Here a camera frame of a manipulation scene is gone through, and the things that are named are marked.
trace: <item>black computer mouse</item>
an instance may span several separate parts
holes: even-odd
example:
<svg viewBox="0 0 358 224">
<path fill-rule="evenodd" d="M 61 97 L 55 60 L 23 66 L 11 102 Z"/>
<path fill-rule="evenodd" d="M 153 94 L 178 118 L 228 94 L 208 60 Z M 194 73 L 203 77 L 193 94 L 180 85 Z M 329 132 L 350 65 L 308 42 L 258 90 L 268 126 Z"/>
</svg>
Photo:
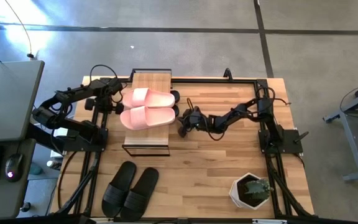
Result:
<svg viewBox="0 0 358 224">
<path fill-rule="evenodd" d="M 9 156 L 5 165 L 5 176 L 7 181 L 16 182 L 22 177 L 23 154 Z"/>
</svg>

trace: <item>concrete floor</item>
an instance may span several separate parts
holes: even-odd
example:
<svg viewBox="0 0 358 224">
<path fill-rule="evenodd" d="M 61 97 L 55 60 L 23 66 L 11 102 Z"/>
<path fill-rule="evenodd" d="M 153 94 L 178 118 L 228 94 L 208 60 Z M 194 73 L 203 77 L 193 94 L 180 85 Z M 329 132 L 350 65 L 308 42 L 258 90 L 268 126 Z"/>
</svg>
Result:
<svg viewBox="0 0 358 224">
<path fill-rule="evenodd" d="M 25 24 L 104 27 L 258 28 L 252 0 L 10 0 Z M 260 0 L 266 29 L 358 30 L 356 0 Z M 0 22 L 17 20 L 0 1 Z M 172 68 L 174 76 L 266 77 L 259 34 L 51 32 L 30 31 L 33 53 L 46 63 L 36 105 L 55 90 L 78 86 L 97 63 L 128 75 L 132 68 Z M 337 110 L 342 97 L 358 86 L 358 35 L 267 35 L 274 77 L 284 78 L 303 140 L 306 175 L 314 210 L 324 218 L 358 221 L 358 181 L 350 147 L 338 122 L 322 117 Z M 0 59 L 27 60 L 20 26 L 0 30 Z M 100 75 L 110 75 L 98 70 Z M 37 150 L 37 163 L 49 150 Z M 42 178 L 56 177 L 48 172 Z M 26 200 L 32 198 L 29 187 Z M 49 200 L 45 194 L 44 201 Z M 47 203 L 39 203 L 43 215 Z"/>
</svg>

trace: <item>white plant pot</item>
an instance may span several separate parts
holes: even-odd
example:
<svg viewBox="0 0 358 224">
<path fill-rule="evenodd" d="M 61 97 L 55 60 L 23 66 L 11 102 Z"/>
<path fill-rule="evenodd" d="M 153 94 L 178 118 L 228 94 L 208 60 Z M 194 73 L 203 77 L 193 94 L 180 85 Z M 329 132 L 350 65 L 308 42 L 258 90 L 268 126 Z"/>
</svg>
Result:
<svg viewBox="0 0 358 224">
<path fill-rule="evenodd" d="M 253 177 L 255 177 L 256 179 L 260 180 L 261 178 L 254 175 L 254 174 L 251 174 L 251 173 L 247 173 L 246 175 L 243 175 L 242 177 L 238 178 L 237 180 L 235 180 L 233 182 L 233 184 L 231 185 L 231 189 L 230 189 L 230 198 L 231 200 L 234 202 L 235 205 L 237 205 L 237 207 L 239 208 L 252 208 L 254 210 L 258 209 L 259 207 L 261 207 L 264 203 L 266 203 L 269 199 L 266 199 L 264 200 L 262 203 L 260 203 L 258 206 L 256 207 L 253 207 L 251 205 L 248 205 L 247 203 L 244 203 L 240 200 L 240 197 L 239 197 L 239 193 L 238 193 L 238 190 L 237 190 L 237 183 L 238 181 L 242 180 L 244 177 L 247 177 L 248 175 L 251 175 Z"/>
</svg>

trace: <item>wooden table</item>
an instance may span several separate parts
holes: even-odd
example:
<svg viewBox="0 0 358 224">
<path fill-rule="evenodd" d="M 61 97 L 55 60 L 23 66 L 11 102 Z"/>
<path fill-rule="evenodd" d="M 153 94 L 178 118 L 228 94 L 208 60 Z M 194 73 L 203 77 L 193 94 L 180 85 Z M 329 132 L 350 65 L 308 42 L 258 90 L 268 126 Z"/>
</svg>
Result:
<svg viewBox="0 0 358 224">
<path fill-rule="evenodd" d="M 277 98 L 288 101 L 284 80 L 267 79 Z M 89 78 L 84 77 L 83 84 Z M 230 108 L 254 98 L 254 87 L 245 84 L 211 84 L 211 83 L 173 83 L 173 89 L 181 94 L 178 103 L 182 114 L 188 108 L 186 98 L 191 98 L 204 114 L 224 115 Z M 131 89 L 131 84 L 123 91 Z M 84 109 L 85 101 L 76 107 L 75 119 L 90 120 L 92 111 Z M 275 101 L 274 113 L 278 124 L 285 129 L 293 128 L 289 106 Z M 119 116 L 109 116 L 108 147 L 102 153 L 99 174 L 92 208 L 93 217 L 104 216 L 101 201 L 108 183 L 112 180 L 119 166 L 125 161 L 137 165 L 137 173 L 132 186 L 137 182 L 146 167 L 154 167 L 160 172 L 155 192 L 150 200 L 145 217 L 197 217 L 197 218 L 273 218 L 272 201 L 269 200 L 258 210 L 237 208 L 229 197 L 229 190 L 234 180 L 251 172 L 267 178 L 265 158 L 260 153 L 257 131 L 259 123 L 242 119 L 226 131 L 218 142 L 209 138 L 206 132 L 192 131 L 186 138 L 177 134 L 179 122 L 169 127 L 170 157 L 131 157 L 121 147 L 125 138 L 125 127 Z M 296 199 L 310 213 L 313 213 L 305 172 L 299 158 L 291 154 L 282 155 L 288 188 Z M 77 153 L 67 167 L 62 180 L 62 203 L 66 202 L 78 185 L 84 153 Z M 84 191 L 81 211 L 86 204 L 87 187 Z M 280 208 L 282 194 L 278 191 Z M 52 202 L 51 212 L 57 210 L 57 194 Z"/>
</svg>

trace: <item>gray metal stand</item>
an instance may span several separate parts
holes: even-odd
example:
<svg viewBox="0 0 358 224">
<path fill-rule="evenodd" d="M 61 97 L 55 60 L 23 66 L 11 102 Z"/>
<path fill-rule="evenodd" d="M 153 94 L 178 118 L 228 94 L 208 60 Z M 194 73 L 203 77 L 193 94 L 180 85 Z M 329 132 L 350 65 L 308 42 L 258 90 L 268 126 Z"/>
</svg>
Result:
<svg viewBox="0 0 358 224">
<path fill-rule="evenodd" d="M 344 106 L 342 108 L 343 111 L 338 110 L 335 113 L 329 115 L 329 116 L 325 116 L 323 118 L 323 120 L 326 123 L 330 123 L 331 121 L 333 121 L 336 118 L 339 118 L 343 127 L 344 127 L 344 131 L 345 131 L 345 135 L 347 138 L 347 141 L 350 144 L 352 153 L 353 153 L 353 157 L 354 160 L 356 162 L 356 166 L 358 168 L 358 147 L 357 147 L 357 143 L 356 143 L 356 136 L 355 134 L 352 132 L 351 129 L 351 125 L 349 124 L 349 117 L 352 116 L 354 114 L 354 116 L 358 116 L 358 97 L 353 99 L 348 105 Z M 358 180 L 358 172 L 352 173 L 352 174 L 348 174 L 343 176 L 343 179 L 348 181 L 348 180 Z"/>
</svg>

